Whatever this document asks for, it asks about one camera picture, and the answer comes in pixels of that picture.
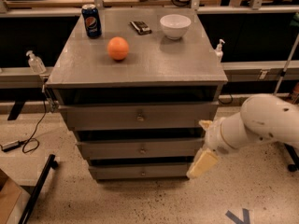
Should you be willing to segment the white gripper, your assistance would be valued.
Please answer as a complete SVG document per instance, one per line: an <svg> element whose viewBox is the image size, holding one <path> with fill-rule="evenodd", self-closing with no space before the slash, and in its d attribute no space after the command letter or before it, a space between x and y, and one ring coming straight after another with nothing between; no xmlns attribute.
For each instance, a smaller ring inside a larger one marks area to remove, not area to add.
<svg viewBox="0 0 299 224"><path fill-rule="evenodd" d="M223 121L224 118L216 119L214 121L203 119L199 121L199 125L206 132L204 144L204 147L206 148L200 148L198 150L187 171L186 176L188 178L196 178L210 170L218 162L217 155L228 155L233 151L221 134L221 124Z"/></svg>

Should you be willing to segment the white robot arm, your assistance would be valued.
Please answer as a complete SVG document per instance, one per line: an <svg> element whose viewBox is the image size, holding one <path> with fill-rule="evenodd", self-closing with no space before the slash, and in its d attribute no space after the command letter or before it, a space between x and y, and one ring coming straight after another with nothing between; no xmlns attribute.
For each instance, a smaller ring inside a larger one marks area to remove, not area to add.
<svg viewBox="0 0 299 224"><path fill-rule="evenodd" d="M210 170L221 155L240 148L281 142L299 148L299 107L272 94L255 94L238 113L220 119L200 120L206 132L186 176L196 178Z"/></svg>

